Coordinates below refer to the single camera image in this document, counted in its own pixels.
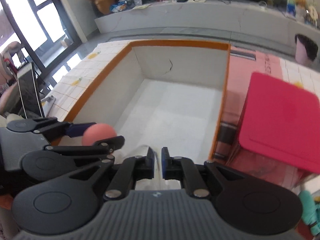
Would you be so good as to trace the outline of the pink foam ball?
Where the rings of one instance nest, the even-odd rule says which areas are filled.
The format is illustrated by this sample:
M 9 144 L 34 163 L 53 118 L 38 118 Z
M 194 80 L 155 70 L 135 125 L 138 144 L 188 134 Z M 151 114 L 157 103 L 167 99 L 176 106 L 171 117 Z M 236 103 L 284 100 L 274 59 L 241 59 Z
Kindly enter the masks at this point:
M 116 137 L 116 130 L 108 124 L 94 124 L 85 130 L 82 136 L 82 146 L 91 146 L 96 141 Z

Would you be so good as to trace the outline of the teal plush toy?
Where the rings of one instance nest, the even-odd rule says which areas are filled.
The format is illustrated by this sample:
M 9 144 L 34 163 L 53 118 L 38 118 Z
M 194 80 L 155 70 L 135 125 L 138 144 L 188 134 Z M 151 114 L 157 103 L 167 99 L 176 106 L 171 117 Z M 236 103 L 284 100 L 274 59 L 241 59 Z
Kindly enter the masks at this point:
M 309 227 L 313 237 L 319 236 L 319 196 L 313 196 L 309 191 L 299 193 L 303 206 L 302 221 Z

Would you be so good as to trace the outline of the laptop computer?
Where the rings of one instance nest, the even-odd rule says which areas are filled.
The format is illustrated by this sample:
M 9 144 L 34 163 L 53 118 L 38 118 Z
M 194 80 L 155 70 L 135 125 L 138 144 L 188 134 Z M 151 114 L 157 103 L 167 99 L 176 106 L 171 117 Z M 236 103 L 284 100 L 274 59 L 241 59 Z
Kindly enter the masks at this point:
M 28 118 L 44 118 L 34 63 L 29 62 L 17 73 L 17 81 L 2 95 L 3 113 Z

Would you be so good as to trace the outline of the orange white storage box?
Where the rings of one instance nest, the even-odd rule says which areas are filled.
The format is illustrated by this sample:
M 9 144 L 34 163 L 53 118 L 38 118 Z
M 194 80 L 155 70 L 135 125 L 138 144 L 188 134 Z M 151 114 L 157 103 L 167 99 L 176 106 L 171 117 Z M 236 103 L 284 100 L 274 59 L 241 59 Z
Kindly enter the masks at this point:
M 201 40 L 128 40 L 64 121 L 106 123 L 122 155 L 148 145 L 201 163 L 213 156 L 231 47 Z

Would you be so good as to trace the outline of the red lidded clear box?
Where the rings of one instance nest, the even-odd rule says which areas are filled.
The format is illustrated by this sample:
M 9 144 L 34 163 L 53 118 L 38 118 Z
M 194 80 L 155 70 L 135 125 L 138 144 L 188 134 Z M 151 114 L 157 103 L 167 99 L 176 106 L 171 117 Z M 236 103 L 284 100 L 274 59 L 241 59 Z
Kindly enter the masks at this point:
M 318 97 L 253 73 L 226 165 L 289 190 L 319 174 Z

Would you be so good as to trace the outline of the golden vase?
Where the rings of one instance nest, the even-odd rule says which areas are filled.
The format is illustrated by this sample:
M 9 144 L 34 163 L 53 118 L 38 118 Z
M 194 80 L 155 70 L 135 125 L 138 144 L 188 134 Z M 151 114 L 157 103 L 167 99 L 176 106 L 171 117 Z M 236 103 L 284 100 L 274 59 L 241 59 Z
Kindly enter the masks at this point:
M 108 15 L 111 13 L 110 7 L 115 3 L 115 0 L 95 0 L 94 3 L 103 15 Z

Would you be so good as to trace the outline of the pink bin with black bag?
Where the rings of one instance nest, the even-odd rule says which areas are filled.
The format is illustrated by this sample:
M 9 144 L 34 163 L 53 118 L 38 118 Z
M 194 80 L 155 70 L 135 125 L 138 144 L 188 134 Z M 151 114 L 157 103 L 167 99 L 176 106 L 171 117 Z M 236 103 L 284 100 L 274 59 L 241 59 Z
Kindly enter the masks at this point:
M 315 61 L 318 53 L 317 44 L 303 34 L 295 35 L 295 61 L 306 67 L 310 67 Z

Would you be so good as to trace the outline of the brown teddy bear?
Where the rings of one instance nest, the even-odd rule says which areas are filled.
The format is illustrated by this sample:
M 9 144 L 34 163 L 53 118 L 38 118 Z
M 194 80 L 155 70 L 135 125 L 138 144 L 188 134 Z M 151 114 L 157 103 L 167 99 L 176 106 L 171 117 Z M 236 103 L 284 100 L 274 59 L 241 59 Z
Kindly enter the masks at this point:
M 295 0 L 296 21 L 304 23 L 306 17 L 307 0 Z

